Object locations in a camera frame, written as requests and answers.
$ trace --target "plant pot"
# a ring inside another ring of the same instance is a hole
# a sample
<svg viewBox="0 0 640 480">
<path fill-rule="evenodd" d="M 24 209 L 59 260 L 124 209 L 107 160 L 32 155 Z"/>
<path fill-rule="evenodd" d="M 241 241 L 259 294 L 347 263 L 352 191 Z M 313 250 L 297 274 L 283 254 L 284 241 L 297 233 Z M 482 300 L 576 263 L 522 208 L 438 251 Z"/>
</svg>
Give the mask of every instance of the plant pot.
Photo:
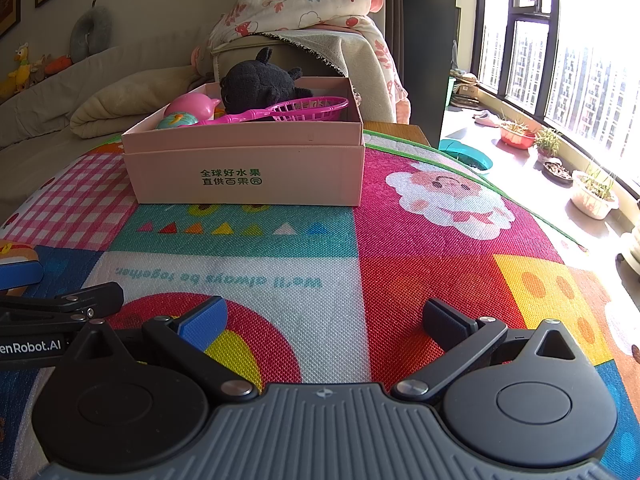
<svg viewBox="0 0 640 480">
<path fill-rule="evenodd" d="M 553 158 L 554 156 L 551 155 L 551 152 L 548 152 L 546 150 L 541 150 L 540 148 L 538 148 L 538 162 L 540 164 L 544 164 L 546 161 L 548 161 L 550 158 Z"/>
<path fill-rule="evenodd" d="M 631 255 L 640 262 L 640 221 L 631 231 L 631 243 L 629 244 L 629 251 Z"/>
<path fill-rule="evenodd" d="M 612 209 L 618 209 L 618 197 L 613 190 L 610 200 L 604 200 L 594 195 L 584 185 L 582 179 L 588 176 L 583 171 L 574 171 L 572 177 L 574 179 L 571 188 L 571 202 L 582 211 L 585 215 L 602 220 Z"/>
<path fill-rule="evenodd" d="M 500 140 L 519 150 L 528 150 L 536 141 L 536 134 L 527 132 L 524 135 L 520 135 L 500 126 Z"/>
<path fill-rule="evenodd" d="M 552 158 L 550 160 L 547 160 L 546 162 L 543 162 L 542 163 L 543 173 L 546 175 L 547 178 L 549 178 L 553 182 L 556 182 L 557 184 L 561 184 L 562 186 L 570 186 L 574 181 L 571 175 L 569 175 L 568 178 L 564 178 L 558 174 L 555 174 L 553 171 L 551 171 L 551 168 L 550 168 L 550 166 L 554 164 L 561 164 L 561 162 L 558 158 Z"/>
</svg>

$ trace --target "toy ball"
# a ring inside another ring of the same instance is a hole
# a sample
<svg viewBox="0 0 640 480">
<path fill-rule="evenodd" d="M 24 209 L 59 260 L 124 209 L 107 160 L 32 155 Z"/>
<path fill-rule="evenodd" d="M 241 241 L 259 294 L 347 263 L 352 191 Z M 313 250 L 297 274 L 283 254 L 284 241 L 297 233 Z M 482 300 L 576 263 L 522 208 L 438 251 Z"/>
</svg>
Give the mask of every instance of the toy ball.
<svg viewBox="0 0 640 480">
<path fill-rule="evenodd" d="M 178 126 L 191 126 L 196 124 L 199 119 L 193 114 L 187 112 L 174 112 L 162 119 L 156 126 L 156 130 L 164 130 L 166 128 L 177 128 Z"/>
<path fill-rule="evenodd" d="M 184 94 L 169 103 L 164 110 L 164 116 L 167 117 L 174 112 L 187 112 L 197 117 L 199 121 L 206 121 L 212 117 L 213 111 L 219 102 L 220 99 L 211 99 L 204 94 L 196 92 Z"/>
</svg>

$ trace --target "pink checkered pattern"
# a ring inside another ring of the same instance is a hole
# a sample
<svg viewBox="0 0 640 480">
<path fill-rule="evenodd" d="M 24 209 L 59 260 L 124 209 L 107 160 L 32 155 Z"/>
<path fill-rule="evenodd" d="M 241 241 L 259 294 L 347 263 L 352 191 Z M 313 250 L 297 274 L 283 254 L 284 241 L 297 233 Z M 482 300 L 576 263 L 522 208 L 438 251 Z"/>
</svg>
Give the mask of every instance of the pink checkered pattern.
<svg viewBox="0 0 640 480">
<path fill-rule="evenodd" d="M 136 205 L 121 154 L 84 155 L 20 216 L 6 236 L 25 244 L 103 251 Z"/>
</svg>

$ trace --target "black plush toy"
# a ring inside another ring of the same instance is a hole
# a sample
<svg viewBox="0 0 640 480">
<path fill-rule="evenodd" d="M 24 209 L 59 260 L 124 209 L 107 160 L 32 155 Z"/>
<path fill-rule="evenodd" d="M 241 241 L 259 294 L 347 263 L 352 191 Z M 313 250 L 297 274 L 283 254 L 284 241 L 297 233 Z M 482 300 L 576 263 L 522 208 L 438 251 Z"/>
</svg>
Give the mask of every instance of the black plush toy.
<svg viewBox="0 0 640 480">
<path fill-rule="evenodd" d="M 254 59 L 234 65 L 220 80 L 220 94 L 227 114 L 241 114 L 255 108 L 312 97 L 308 88 L 297 88 L 294 81 L 302 76 L 299 67 L 288 72 L 269 63 L 271 49 L 266 46 Z"/>
</svg>

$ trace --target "black circular cap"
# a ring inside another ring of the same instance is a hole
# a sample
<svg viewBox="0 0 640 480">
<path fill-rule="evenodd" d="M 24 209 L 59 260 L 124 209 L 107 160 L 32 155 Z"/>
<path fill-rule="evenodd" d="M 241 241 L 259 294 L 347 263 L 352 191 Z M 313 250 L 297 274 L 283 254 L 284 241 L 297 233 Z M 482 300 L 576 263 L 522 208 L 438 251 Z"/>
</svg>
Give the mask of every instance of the black circular cap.
<svg viewBox="0 0 640 480">
<path fill-rule="evenodd" d="M 482 456 L 510 466 L 557 468 L 604 452 L 616 405 L 586 359 L 533 357 L 480 368 L 442 401 L 448 428 Z"/>
<path fill-rule="evenodd" d="M 34 431 L 50 461 L 91 473 L 136 471 L 200 433 L 209 407 L 193 380 L 168 368 L 98 361 L 54 373 L 34 405 Z"/>
<path fill-rule="evenodd" d="M 78 411 L 98 426 L 126 426 L 145 416 L 154 399 L 142 386 L 100 384 L 80 397 Z"/>
<path fill-rule="evenodd" d="M 510 384 L 498 393 L 496 402 L 501 412 L 524 424 L 551 424 L 571 409 L 569 396 L 545 383 Z"/>
</svg>

